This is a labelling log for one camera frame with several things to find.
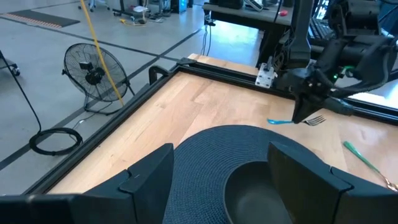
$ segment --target black placemat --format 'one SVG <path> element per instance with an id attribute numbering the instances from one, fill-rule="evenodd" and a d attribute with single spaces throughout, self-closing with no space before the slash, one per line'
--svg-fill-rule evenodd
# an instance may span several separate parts
<path id="1" fill-rule="evenodd" d="M 163 224 L 224 224 L 224 183 L 248 161 L 266 161 L 269 142 L 315 156 L 299 143 L 252 126 L 220 126 L 185 140 L 175 150 L 174 174 Z"/>
<path id="2" fill-rule="evenodd" d="M 7 16 L 15 17 L 16 19 L 22 19 L 29 21 L 31 23 L 43 25 L 43 26 L 51 26 L 51 27 L 66 27 L 70 25 L 74 25 L 79 23 L 75 19 L 68 19 L 59 16 L 53 16 L 46 13 L 36 12 L 32 10 L 22 10 L 17 12 L 9 12 L 6 14 Z"/>

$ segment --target wooden table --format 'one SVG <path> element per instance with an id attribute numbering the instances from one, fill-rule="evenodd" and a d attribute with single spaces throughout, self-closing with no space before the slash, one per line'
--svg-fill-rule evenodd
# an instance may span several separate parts
<path id="1" fill-rule="evenodd" d="M 190 58 L 257 74 L 254 67 L 194 54 Z M 326 118 L 315 127 L 267 123 L 267 118 L 291 119 L 293 108 L 292 100 L 195 75 L 176 74 L 50 193 L 85 192 L 166 142 L 177 147 L 192 134 L 224 124 L 248 124 L 273 130 L 308 147 L 327 164 L 384 186 L 378 175 L 341 144 L 350 141 L 392 182 L 398 182 L 398 129 L 395 126 L 327 110 L 314 115 L 322 114 Z"/>

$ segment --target yellow pole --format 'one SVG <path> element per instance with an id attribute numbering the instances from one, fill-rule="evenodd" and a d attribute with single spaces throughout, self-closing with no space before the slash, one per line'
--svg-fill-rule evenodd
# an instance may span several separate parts
<path id="1" fill-rule="evenodd" d="M 93 36 L 94 44 L 95 44 L 95 47 L 97 49 L 97 53 L 98 53 L 99 59 L 101 60 L 101 64 L 104 67 L 106 76 L 108 77 L 108 80 L 111 83 L 111 85 L 113 87 L 113 90 L 116 93 L 116 96 L 118 96 L 120 103 L 122 104 L 122 106 L 124 106 L 124 103 L 123 103 L 122 97 L 121 97 L 121 95 L 120 95 L 120 93 L 118 91 L 118 88 L 116 88 L 116 85 L 114 84 L 114 82 L 112 80 L 112 77 L 109 74 L 109 70 L 108 70 L 107 66 L 105 65 L 105 61 L 104 61 L 104 58 L 102 57 L 101 49 L 100 49 L 100 46 L 98 45 L 98 41 L 97 41 L 97 36 L 95 36 L 94 27 L 93 27 L 93 25 L 91 23 L 90 15 L 88 15 L 88 11 L 87 11 L 86 5 L 85 5 L 83 0 L 80 0 L 80 4 L 81 4 L 81 8 L 85 12 L 87 23 L 88 23 L 88 26 L 90 27 L 91 35 Z"/>

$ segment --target black cable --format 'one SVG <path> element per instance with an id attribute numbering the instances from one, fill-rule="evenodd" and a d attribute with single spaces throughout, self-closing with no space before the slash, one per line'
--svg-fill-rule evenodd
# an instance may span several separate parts
<path id="1" fill-rule="evenodd" d="M 207 39 L 207 25 L 205 25 L 205 35 L 203 36 L 203 42 L 202 42 L 202 47 L 200 54 L 204 55 L 206 52 L 206 39 Z"/>
<path id="2" fill-rule="evenodd" d="M 14 72 L 11 70 L 11 68 L 10 68 L 10 66 L 9 66 L 9 64 L 8 64 L 8 62 L 7 62 L 7 60 L 4 58 L 3 55 L 0 55 L 0 56 L 1 56 L 0 59 L 3 59 L 3 60 L 4 60 L 4 63 L 6 64 L 6 67 L 7 67 L 8 70 L 10 71 L 12 77 L 14 78 L 14 80 L 15 80 L 15 82 L 17 83 L 19 89 L 21 90 L 22 94 L 24 95 L 24 98 L 25 98 L 27 104 L 29 105 L 30 109 L 32 110 L 32 112 L 33 112 L 33 114 L 34 114 L 34 116 L 35 116 L 35 118 L 36 118 L 37 124 L 39 125 L 39 131 L 37 132 L 37 134 L 35 134 L 35 135 L 34 135 L 33 137 L 31 137 L 31 139 L 29 140 L 29 146 L 30 146 L 30 148 L 31 148 L 33 151 L 35 151 L 35 152 L 37 152 L 37 153 L 39 153 L 39 154 L 50 155 L 50 156 L 66 155 L 66 154 L 68 154 L 69 152 L 72 152 L 77 146 L 79 146 L 79 145 L 83 142 L 83 138 L 80 136 L 80 134 L 79 134 L 77 131 L 75 131 L 75 130 L 73 130 L 73 129 L 70 129 L 70 128 L 52 128 L 52 129 L 48 129 L 48 130 L 42 131 L 42 124 L 41 124 L 41 122 L 40 122 L 40 119 L 39 119 L 39 117 L 37 116 L 37 113 L 36 113 L 35 109 L 33 109 L 33 106 L 32 106 L 32 104 L 30 103 L 28 97 L 26 96 L 24 89 L 21 87 L 21 84 L 19 83 L 18 79 L 16 78 Z M 60 134 L 69 134 L 69 135 L 73 135 L 73 136 L 76 137 L 76 142 L 75 142 L 75 144 L 74 144 L 73 146 L 68 147 L 68 148 L 66 148 L 66 149 L 64 149 L 64 150 L 61 150 L 61 151 L 45 151 L 45 150 L 40 149 L 40 148 L 37 147 L 36 140 L 37 140 L 39 137 L 41 137 L 41 136 L 43 136 L 43 135 L 46 135 L 46 134 L 53 134 L 53 133 L 60 133 Z"/>
<path id="3" fill-rule="evenodd" d="M 282 1 L 283 0 L 279 0 L 278 9 L 276 10 L 275 18 L 274 18 L 274 21 L 273 21 L 274 24 L 276 23 L 276 19 L 278 18 L 279 10 L 280 10 L 280 7 L 282 6 Z"/>
<path id="4" fill-rule="evenodd" d="M 99 109 L 99 110 L 97 111 L 97 113 L 100 112 L 100 111 L 105 110 L 106 108 L 108 108 L 109 106 L 111 106 L 112 103 L 113 103 L 113 102 L 110 102 L 108 105 L 106 105 L 106 106 L 104 106 L 103 108 Z M 72 129 L 73 129 L 73 130 L 76 130 L 77 127 L 79 127 L 79 125 L 80 125 L 82 122 L 84 122 L 84 121 L 86 121 L 86 120 L 92 118 L 95 114 L 96 114 L 96 113 L 93 113 L 92 115 L 90 115 L 90 116 L 88 116 L 88 117 L 86 117 L 86 118 L 83 118 L 83 119 L 78 120 L 78 121 L 76 122 L 76 124 L 73 125 Z M 69 137 L 70 137 L 71 139 L 73 139 L 73 140 L 76 142 L 76 139 L 73 138 L 71 135 L 69 135 Z"/>
<path id="5" fill-rule="evenodd" d="M 386 4 L 398 5 L 398 1 L 394 1 L 394 0 L 380 0 L 380 2 L 383 2 Z"/>
<path id="6" fill-rule="evenodd" d="M 206 56 L 209 56 L 209 52 L 210 52 L 210 47 L 211 47 L 211 26 L 210 26 L 210 39 L 209 39 L 209 49 L 207 50 L 207 54 L 206 54 Z"/>
<path id="7" fill-rule="evenodd" d="M 390 11 L 388 11 L 384 16 L 382 16 L 379 19 L 379 22 L 381 22 L 383 19 L 385 19 L 389 14 L 391 14 L 392 12 L 394 12 L 396 9 L 398 9 L 398 6 L 395 6 L 394 8 L 392 8 Z"/>

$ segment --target black table leg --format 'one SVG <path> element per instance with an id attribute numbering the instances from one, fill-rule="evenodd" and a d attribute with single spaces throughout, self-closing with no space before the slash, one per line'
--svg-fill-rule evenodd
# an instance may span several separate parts
<path id="1" fill-rule="evenodd" d="M 264 36 L 260 43 L 260 53 L 257 60 L 257 67 L 262 63 L 268 61 L 269 56 L 274 55 L 274 50 L 277 44 L 279 44 L 280 38 L 282 38 L 285 32 L 285 25 L 273 24 L 272 32 L 264 31 Z"/>
<path id="2" fill-rule="evenodd" d="M 267 35 L 268 35 L 268 31 L 263 30 L 262 39 L 261 39 L 260 48 L 259 48 L 259 51 L 260 51 L 260 52 L 261 52 L 262 47 L 263 47 L 264 44 L 266 43 Z"/>

